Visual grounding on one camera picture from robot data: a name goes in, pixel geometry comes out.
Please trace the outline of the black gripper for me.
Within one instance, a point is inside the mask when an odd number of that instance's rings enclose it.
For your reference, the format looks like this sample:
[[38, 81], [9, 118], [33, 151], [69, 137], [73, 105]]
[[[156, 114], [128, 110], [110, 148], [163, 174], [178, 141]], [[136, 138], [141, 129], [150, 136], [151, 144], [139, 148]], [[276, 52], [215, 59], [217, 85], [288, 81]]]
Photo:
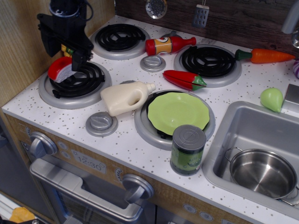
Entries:
[[42, 42], [50, 57], [57, 54], [61, 45], [74, 50], [72, 54], [72, 71], [79, 69], [92, 59], [93, 44], [85, 34], [86, 20], [80, 16], [59, 17], [38, 14]]

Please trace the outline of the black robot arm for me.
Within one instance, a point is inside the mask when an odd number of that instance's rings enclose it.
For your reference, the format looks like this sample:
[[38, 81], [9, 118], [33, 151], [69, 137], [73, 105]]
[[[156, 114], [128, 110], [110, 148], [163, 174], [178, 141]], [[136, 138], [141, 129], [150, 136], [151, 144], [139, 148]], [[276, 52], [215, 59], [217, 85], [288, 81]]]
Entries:
[[56, 55], [64, 45], [72, 50], [73, 71], [79, 69], [92, 58], [93, 44], [85, 33], [87, 7], [86, 0], [52, 0], [49, 4], [50, 15], [38, 14], [38, 29], [47, 54]]

